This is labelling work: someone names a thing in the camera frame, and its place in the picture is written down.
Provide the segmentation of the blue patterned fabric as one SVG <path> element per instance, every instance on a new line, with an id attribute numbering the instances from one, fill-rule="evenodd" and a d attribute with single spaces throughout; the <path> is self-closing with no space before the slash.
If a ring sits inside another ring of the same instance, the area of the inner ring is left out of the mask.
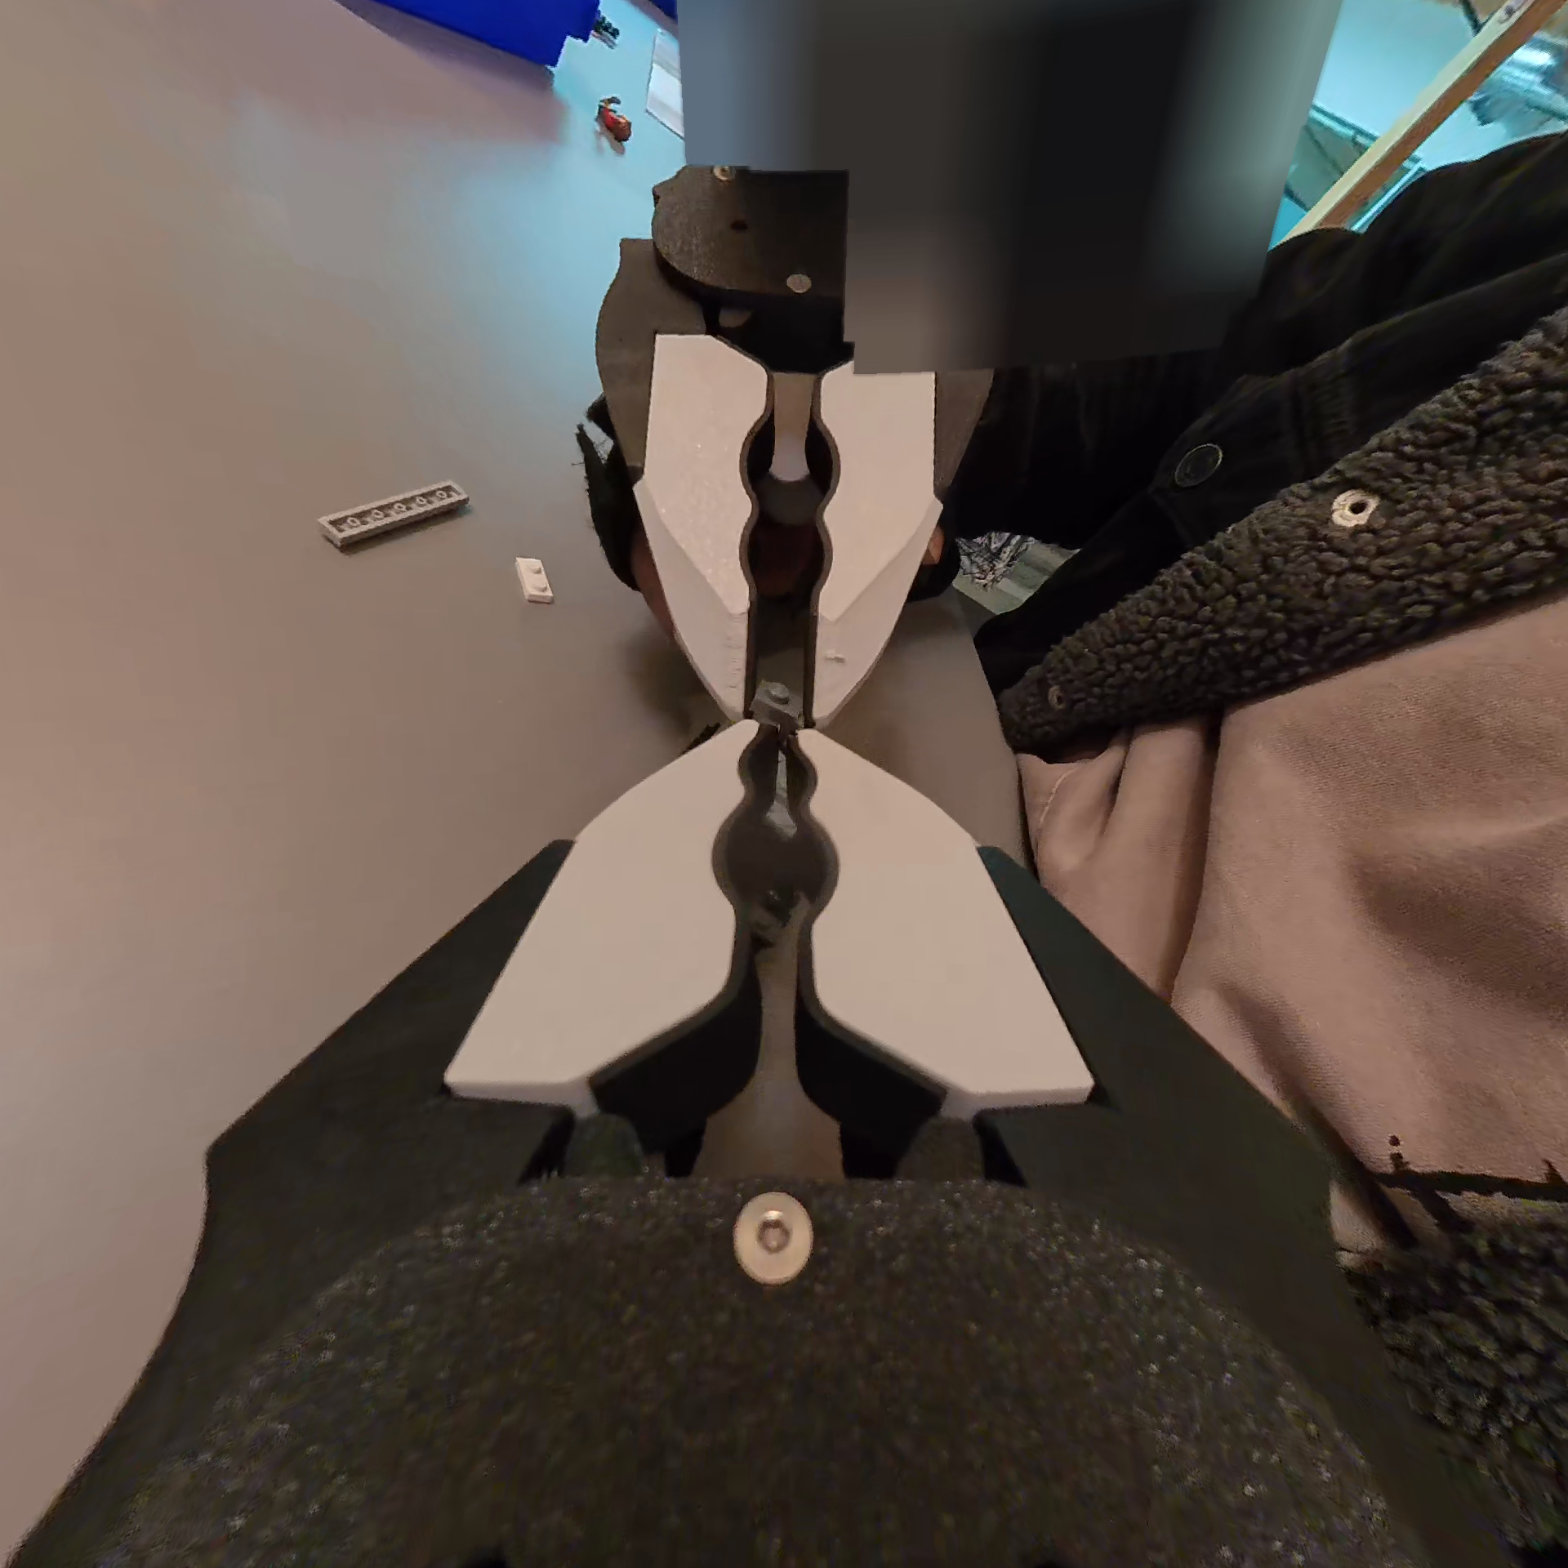
<path id="1" fill-rule="evenodd" d="M 1022 604 L 1057 575 L 1074 551 L 1020 535 L 984 535 L 958 542 L 955 588 L 968 597 Z"/>

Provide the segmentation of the blue storage bin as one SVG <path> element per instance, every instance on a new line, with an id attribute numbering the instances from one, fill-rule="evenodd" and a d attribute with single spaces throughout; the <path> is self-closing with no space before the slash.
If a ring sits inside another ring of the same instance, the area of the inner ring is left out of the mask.
<path id="1" fill-rule="evenodd" d="M 554 72 L 567 42 L 589 42 L 600 2 L 380 2 Z"/>

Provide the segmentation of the grey desk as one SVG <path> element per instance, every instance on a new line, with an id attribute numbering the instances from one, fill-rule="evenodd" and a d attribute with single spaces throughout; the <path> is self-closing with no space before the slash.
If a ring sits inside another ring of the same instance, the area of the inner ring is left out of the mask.
<path id="1" fill-rule="evenodd" d="M 714 716 L 573 441 L 684 165 L 661 16 L 604 12 L 544 72 L 375 2 L 3 2 L 5 1557 L 164 1332 L 208 1144 Z"/>

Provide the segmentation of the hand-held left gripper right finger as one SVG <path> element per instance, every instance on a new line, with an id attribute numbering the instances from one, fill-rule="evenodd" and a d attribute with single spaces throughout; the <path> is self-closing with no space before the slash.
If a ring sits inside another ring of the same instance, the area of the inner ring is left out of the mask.
<path id="1" fill-rule="evenodd" d="M 796 1069 L 891 1173 L 937 1118 L 1077 1108 L 1095 1076 L 998 892 L 981 841 L 926 795 L 806 729 L 802 825 L 825 884 L 802 934 Z"/>

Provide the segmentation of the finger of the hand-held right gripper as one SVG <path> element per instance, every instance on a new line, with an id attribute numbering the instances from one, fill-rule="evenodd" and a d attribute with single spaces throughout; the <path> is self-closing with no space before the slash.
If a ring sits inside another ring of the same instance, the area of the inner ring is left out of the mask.
<path id="1" fill-rule="evenodd" d="M 929 551 L 936 500 L 936 375 L 820 381 L 835 485 L 820 514 L 825 572 L 811 604 L 809 721 L 832 727 L 884 657 Z"/>
<path id="2" fill-rule="evenodd" d="M 758 501 L 750 445 L 772 415 L 763 363 L 715 335 L 658 335 L 637 501 L 689 664 L 726 718 L 750 710 Z"/>

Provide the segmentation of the person's right forearm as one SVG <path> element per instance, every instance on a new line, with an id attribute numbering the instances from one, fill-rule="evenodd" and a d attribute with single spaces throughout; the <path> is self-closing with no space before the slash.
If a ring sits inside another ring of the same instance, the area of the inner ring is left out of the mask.
<path id="1" fill-rule="evenodd" d="M 1216 355 L 998 374 L 940 516 L 1017 535 L 1122 592 L 1303 481 L 1288 385 Z"/>

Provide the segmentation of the long grey brick plate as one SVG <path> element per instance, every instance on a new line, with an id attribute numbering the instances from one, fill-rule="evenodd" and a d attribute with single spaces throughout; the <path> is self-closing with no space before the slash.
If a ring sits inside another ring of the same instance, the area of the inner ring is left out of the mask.
<path id="1" fill-rule="evenodd" d="M 458 516 L 470 505 L 473 496 L 463 485 L 443 481 L 330 514 L 318 519 L 318 530 L 333 548 L 358 551 L 374 540 Z"/>

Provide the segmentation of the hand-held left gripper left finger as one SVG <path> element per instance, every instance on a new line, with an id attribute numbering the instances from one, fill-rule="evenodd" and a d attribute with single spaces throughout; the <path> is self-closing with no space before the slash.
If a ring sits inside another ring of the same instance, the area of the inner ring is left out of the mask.
<path id="1" fill-rule="evenodd" d="M 673 1177 L 696 1171 L 759 1063 L 758 944 L 718 856 L 759 736 L 724 727 L 566 847 L 445 1069 L 452 1096 L 617 1117 Z"/>

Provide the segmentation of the person's right hand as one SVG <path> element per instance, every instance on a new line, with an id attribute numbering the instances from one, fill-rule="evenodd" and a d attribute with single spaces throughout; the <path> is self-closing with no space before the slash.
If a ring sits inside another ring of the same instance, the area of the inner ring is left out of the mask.
<path id="1" fill-rule="evenodd" d="M 577 426 L 577 441 L 593 530 L 606 564 L 626 588 L 640 592 L 656 623 L 676 640 L 669 601 L 640 514 L 637 482 L 606 394 L 597 394 L 584 412 L 584 420 Z"/>

